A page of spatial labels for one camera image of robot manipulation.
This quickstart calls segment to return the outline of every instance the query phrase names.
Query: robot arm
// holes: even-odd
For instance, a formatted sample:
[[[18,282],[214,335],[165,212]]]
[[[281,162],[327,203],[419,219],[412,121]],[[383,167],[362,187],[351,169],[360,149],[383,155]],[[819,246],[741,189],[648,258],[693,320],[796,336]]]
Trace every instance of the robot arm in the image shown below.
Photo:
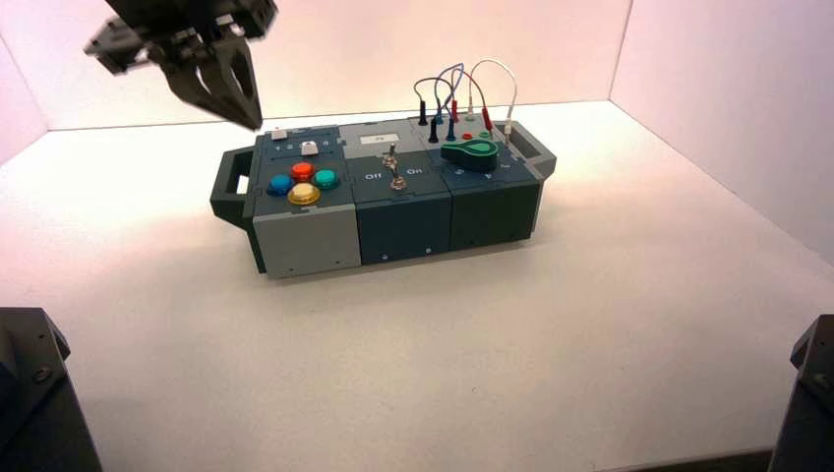
[[[107,0],[119,17],[85,49],[112,74],[153,62],[180,99],[256,130],[263,118],[247,39],[267,33],[272,0]]]

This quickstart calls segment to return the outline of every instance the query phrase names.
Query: gray panel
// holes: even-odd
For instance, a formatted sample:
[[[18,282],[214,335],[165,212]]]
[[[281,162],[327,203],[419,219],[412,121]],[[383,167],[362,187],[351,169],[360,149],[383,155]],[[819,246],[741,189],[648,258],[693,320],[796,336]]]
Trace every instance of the gray panel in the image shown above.
[[[250,191],[254,191],[256,195],[255,216],[308,211],[304,207],[290,203],[286,197],[275,197],[267,193],[269,179],[275,174],[289,175],[293,164],[309,162],[317,170],[332,170],[336,173],[340,182],[344,182],[347,179],[347,167],[342,157],[341,146],[336,143],[338,140],[337,128],[326,127],[287,130],[287,134],[289,138],[286,140],[274,142],[269,139],[264,139],[258,143],[257,153],[260,168],[256,175],[250,176]],[[315,142],[319,148],[319,154],[302,156],[301,143],[305,141]],[[323,191],[321,198],[316,202],[316,207],[321,209],[323,207],[338,207],[352,203],[353,197],[350,194],[350,188],[346,185],[339,185],[334,189]]]
[[[471,133],[474,139],[479,139],[479,135],[483,131],[487,131],[484,126],[484,117],[481,113],[475,111],[472,114],[472,121],[466,120],[465,111],[459,113],[459,120],[454,124],[454,135],[458,141],[462,140],[464,133]],[[442,145],[448,143],[446,135],[448,133],[448,116],[444,116],[443,125],[438,126],[437,143],[429,143],[429,135],[431,128],[429,126],[420,126],[417,124],[419,118],[412,117],[408,119],[414,131],[414,136],[418,142],[425,148],[439,149]],[[500,142],[506,145],[511,151],[514,158],[520,158],[525,162],[527,168],[539,180],[544,180],[553,174],[556,168],[556,156],[553,155],[544,145],[539,142],[533,135],[530,134],[517,121],[512,122],[512,138],[509,143],[506,142],[506,137],[503,133],[505,121],[493,121],[493,139],[492,141]]]
[[[406,120],[340,126],[339,135],[344,141],[344,157],[346,159],[368,157],[370,155],[382,156],[388,152],[388,148],[392,144],[396,144],[397,152],[423,149],[423,145],[418,137],[414,135],[414,131]],[[397,139],[396,141],[384,139],[378,143],[362,144],[363,137],[385,137],[386,135],[396,135]]]
[[[361,264],[356,206],[308,209],[302,213],[286,212],[254,218],[269,277]]]
[[[408,183],[402,191],[390,188],[390,173],[378,157],[347,161],[356,177],[353,197],[363,264],[448,250],[451,194],[446,184],[424,150],[398,153],[397,160]]]

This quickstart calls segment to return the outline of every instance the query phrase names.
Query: blue button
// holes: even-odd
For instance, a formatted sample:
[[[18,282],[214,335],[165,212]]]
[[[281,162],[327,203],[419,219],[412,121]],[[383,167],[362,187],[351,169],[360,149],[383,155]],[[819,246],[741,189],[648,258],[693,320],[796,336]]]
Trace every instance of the blue button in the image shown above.
[[[269,180],[267,193],[270,195],[286,195],[293,186],[292,179],[286,174],[277,174]]]
[[[332,189],[338,185],[338,177],[332,170],[322,169],[316,172],[316,175],[313,177],[313,183],[322,190]]]

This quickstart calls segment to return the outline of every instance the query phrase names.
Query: yellow button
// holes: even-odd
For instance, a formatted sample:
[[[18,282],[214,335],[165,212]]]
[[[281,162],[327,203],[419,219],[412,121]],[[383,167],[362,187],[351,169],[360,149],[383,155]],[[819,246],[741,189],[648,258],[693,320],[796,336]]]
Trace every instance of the yellow button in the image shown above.
[[[322,192],[320,192],[319,189],[314,187],[312,184],[303,182],[296,184],[295,187],[289,191],[287,199],[290,203],[295,205],[310,205],[317,202],[321,196]]]

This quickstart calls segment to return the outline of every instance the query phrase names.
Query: small white button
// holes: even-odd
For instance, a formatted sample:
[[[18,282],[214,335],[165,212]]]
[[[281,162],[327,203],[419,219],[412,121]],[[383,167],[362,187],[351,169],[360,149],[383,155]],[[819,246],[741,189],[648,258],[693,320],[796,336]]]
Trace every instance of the small white button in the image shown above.
[[[316,146],[315,141],[305,141],[301,144],[301,155],[316,155],[319,153],[319,147]]]
[[[272,130],[271,136],[273,141],[286,140],[286,130],[275,128],[274,130]]]

